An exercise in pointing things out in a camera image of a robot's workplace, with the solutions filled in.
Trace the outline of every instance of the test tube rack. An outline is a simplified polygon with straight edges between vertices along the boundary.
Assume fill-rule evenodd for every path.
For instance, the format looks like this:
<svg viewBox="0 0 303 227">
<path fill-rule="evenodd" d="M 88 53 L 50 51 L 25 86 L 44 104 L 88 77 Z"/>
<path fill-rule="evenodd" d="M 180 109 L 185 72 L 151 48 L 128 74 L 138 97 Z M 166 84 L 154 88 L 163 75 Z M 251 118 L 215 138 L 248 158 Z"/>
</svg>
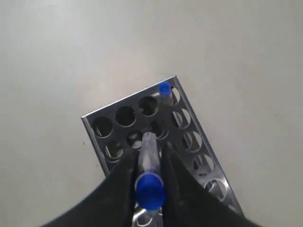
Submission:
<svg viewBox="0 0 303 227">
<path fill-rule="evenodd" d="M 143 133 L 152 131 L 160 155 L 164 144 L 170 143 L 204 188 L 243 215 L 177 76 L 165 81 L 172 87 L 172 105 L 165 104 L 159 94 L 161 81 L 82 117 L 105 175 L 117 164 L 124 149 L 140 149 Z M 133 226 L 162 226 L 161 213 L 151 217 L 145 210 L 136 210 Z"/>
</svg>

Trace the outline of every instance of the plastic test tube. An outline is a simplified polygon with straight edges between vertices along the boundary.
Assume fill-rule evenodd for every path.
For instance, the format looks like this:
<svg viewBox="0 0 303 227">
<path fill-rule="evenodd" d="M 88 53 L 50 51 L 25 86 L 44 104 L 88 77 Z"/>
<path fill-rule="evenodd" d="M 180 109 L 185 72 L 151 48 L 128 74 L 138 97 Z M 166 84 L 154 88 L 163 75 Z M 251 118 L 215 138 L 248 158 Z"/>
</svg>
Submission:
<svg viewBox="0 0 303 227">
<path fill-rule="evenodd" d="M 143 134 L 138 171 L 135 190 L 139 206 L 147 210 L 158 210 L 164 204 L 165 193 L 156 135 L 152 132 Z"/>
<path fill-rule="evenodd" d="M 173 105 L 174 99 L 169 82 L 162 82 L 159 84 L 159 94 L 167 105 Z"/>
</svg>

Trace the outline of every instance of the test tube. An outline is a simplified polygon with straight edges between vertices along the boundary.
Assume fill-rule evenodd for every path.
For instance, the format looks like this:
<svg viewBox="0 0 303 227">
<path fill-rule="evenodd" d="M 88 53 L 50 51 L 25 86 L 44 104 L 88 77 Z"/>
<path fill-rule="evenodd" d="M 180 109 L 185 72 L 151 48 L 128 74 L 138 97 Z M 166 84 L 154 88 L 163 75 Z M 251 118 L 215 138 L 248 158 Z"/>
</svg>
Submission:
<svg viewBox="0 0 303 227">
<path fill-rule="evenodd" d="M 159 94 L 167 105 L 173 105 L 174 99 L 172 96 L 171 86 L 169 82 L 162 82 L 159 84 Z"/>
<path fill-rule="evenodd" d="M 135 182 L 136 200 L 141 208 L 158 210 L 164 204 L 164 184 L 160 175 L 160 157 L 156 135 L 143 134 L 138 157 L 139 176 Z"/>
</svg>

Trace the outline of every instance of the white table surface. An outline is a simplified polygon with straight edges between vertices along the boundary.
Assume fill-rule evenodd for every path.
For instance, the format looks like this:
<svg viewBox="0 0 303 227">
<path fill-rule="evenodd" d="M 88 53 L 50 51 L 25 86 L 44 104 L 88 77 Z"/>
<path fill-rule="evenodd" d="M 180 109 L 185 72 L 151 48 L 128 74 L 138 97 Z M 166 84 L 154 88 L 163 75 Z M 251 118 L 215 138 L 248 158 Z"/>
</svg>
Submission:
<svg viewBox="0 0 303 227">
<path fill-rule="evenodd" d="M 248 218 L 303 225 L 303 1 L 4 0 L 0 222 L 103 179 L 80 117 L 177 74 Z"/>
</svg>

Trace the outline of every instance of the blue test tube cap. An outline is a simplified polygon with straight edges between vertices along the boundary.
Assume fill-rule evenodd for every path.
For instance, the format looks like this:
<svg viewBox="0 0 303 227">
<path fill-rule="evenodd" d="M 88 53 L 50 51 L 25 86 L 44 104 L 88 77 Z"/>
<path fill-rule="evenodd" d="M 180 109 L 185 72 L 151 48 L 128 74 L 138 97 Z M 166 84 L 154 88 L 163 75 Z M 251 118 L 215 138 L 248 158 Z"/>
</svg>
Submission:
<svg viewBox="0 0 303 227">
<path fill-rule="evenodd" d="M 171 94 L 171 86 L 169 82 L 161 82 L 159 84 L 159 93 L 162 96 L 169 96 Z"/>
<path fill-rule="evenodd" d="M 154 174 L 143 175 L 136 186 L 136 200 L 141 208 L 158 210 L 165 200 L 163 182 Z"/>
</svg>

